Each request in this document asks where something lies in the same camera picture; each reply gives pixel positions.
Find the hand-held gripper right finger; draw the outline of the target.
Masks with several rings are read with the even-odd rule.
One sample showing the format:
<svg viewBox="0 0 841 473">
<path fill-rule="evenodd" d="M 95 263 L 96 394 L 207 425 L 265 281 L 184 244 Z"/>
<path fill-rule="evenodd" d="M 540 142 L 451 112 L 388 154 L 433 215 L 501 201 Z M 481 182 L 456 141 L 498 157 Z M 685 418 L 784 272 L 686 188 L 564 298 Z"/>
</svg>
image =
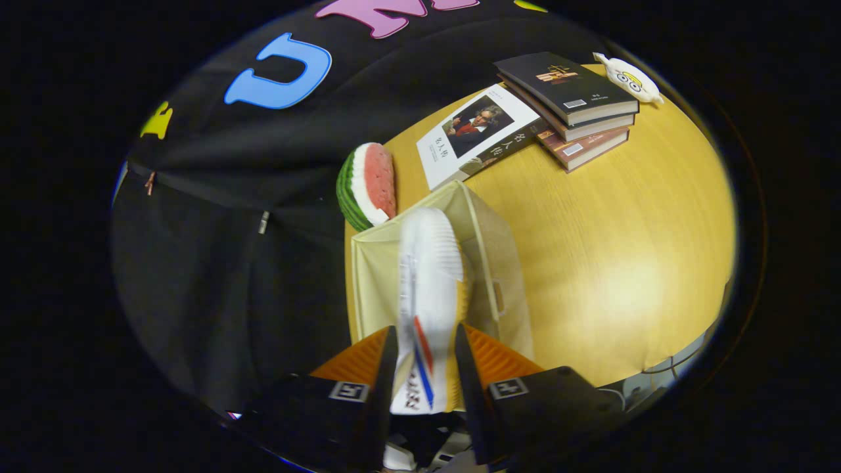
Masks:
<svg viewBox="0 0 841 473">
<path fill-rule="evenodd" d="M 618 425 L 618 398 L 571 367 L 543 369 L 464 323 L 455 356 L 478 464 L 561 464 Z"/>
</svg>

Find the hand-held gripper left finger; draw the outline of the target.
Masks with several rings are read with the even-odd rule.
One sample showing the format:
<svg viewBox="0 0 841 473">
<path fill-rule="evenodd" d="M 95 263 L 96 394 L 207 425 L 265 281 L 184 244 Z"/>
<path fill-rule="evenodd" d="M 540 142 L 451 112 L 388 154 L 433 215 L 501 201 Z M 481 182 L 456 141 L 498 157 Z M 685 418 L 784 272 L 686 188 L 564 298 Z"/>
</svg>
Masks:
<svg viewBox="0 0 841 473">
<path fill-rule="evenodd" d="M 250 402 L 240 434 L 292 470 L 381 470 L 397 357 L 396 328 L 378 330 Z"/>
</svg>

